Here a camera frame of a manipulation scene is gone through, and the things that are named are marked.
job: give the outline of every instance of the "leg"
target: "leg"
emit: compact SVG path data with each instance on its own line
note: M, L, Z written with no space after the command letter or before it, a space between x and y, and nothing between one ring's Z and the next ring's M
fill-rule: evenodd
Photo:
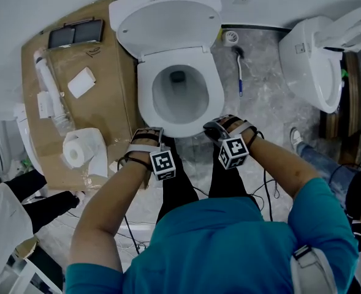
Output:
M187 174L183 170L183 164L176 152L175 140L173 138L164 137L164 143L171 149L173 161L175 161L176 165L176 177L165 179L162 182L163 202L158 214L157 222L176 207L199 200Z
M5 182L20 202L43 188L46 183L47 180L36 170Z
M345 166L338 168L340 166L338 163L318 153L304 142L297 145L296 152L301 158L313 165L327 183L330 182L332 173L334 173L329 186L334 196L340 201L341 206L345 208L346 194L357 172Z
M225 170L222 166L218 160L219 150L220 149L215 146L213 151L213 174L211 177L209 198L249 197L258 206L255 198L247 194L237 168Z
M68 212L71 208L75 208L79 201L72 193L63 192L35 203L23 205L32 220L33 234L56 217Z

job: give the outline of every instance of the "person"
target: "person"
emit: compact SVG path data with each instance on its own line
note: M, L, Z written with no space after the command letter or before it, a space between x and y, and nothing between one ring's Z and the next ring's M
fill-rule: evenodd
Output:
M294 151L310 163L330 186L348 217L361 252L361 171L339 165L317 152L303 141L296 127L291 129L290 140Z
M36 170L0 184L0 283L7 277L5 265L14 249L33 237L44 225L76 208L85 196L62 192L34 203L22 201L46 185Z
M244 122L226 127L228 132ZM133 143L157 142L134 137ZM166 139L176 177L163 181L163 204L150 245L123 274L114 235L150 163L129 160L86 205L75 229L66 293L293 293L291 257L301 247L320 249L338 293L346 293L359 256L340 203L318 172L297 155L241 133L250 155L294 199L288 223L263 220L236 168L225 170L213 151L209 198L198 200L173 140Z

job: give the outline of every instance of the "black pants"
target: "black pants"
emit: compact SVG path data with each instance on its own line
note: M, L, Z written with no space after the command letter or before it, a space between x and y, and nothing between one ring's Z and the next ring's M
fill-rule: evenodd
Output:
M47 181L39 172L33 170L5 183L17 199L22 202L46 185ZM63 192L35 203L25 204L23 207L32 220L33 233L36 233L44 225L49 224L71 208L75 208L78 204L79 199L77 197L70 192Z
M199 200L188 176L183 170L183 164L176 152L175 140L164 137L164 143L171 147L171 153L176 165L176 177L163 180L163 203L158 214L157 222L176 207ZM219 148L215 146L213 151L213 174L209 198L223 197L249 197L257 206L255 198L247 194L243 181L236 168L225 170L218 160Z

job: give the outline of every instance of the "hand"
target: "hand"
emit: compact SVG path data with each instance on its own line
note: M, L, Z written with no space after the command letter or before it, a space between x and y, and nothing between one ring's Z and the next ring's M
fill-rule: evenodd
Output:
M223 118L220 120L220 124L223 125L226 121L228 121L229 119L234 118L235 116L228 116L227 118ZM244 121L239 119L236 122L233 122L228 128L227 128L227 132L231 133L234 129L238 128L239 126L241 126L242 124L244 124ZM247 144L250 139L252 139L252 137L254 136L254 131L251 128L248 128L246 130L244 130L241 133L241 136L243 137L245 143Z
M140 130L138 134L154 134L158 136L159 132L155 130ZM156 142L155 140L151 140L149 138L138 138L138 135L135 136L135 139L132 141L132 144L158 146L158 142ZM131 153L129 153L129 157L142 160L146 164L151 164L150 154L145 151L132 151Z

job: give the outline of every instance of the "toilet lid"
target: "toilet lid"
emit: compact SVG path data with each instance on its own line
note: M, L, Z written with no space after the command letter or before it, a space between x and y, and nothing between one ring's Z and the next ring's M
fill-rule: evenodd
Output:
M132 56L141 59L167 50L210 48L220 27L219 14L206 4L165 0L132 12L121 22L116 35Z

